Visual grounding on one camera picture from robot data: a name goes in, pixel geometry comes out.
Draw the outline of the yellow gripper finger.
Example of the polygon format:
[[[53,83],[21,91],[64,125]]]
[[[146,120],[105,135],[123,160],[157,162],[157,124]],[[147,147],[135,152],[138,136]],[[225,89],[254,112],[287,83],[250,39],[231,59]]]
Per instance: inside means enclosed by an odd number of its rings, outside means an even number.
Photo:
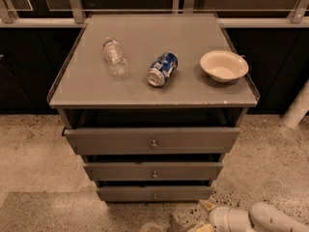
[[[215,205],[210,203],[208,200],[200,200],[199,205],[201,206],[202,209],[204,209],[207,213],[211,212],[214,208]]]
[[[214,229],[209,223],[199,222],[187,232],[214,232]]]

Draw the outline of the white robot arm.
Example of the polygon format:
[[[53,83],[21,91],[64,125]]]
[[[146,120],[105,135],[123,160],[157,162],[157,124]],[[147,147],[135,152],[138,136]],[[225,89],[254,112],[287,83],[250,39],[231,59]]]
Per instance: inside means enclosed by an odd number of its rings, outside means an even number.
[[[309,226],[287,216],[265,202],[254,203],[248,211],[218,207],[207,200],[199,205],[208,214],[187,232],[309,232]]]

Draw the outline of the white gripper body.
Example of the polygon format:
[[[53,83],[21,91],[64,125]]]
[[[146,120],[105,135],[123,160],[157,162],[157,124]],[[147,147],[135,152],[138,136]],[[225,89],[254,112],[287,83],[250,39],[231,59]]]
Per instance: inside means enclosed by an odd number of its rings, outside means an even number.
[[[215,232],[256,232],[249,213],[242,209],[216,207],[210,211],[209,222]]]

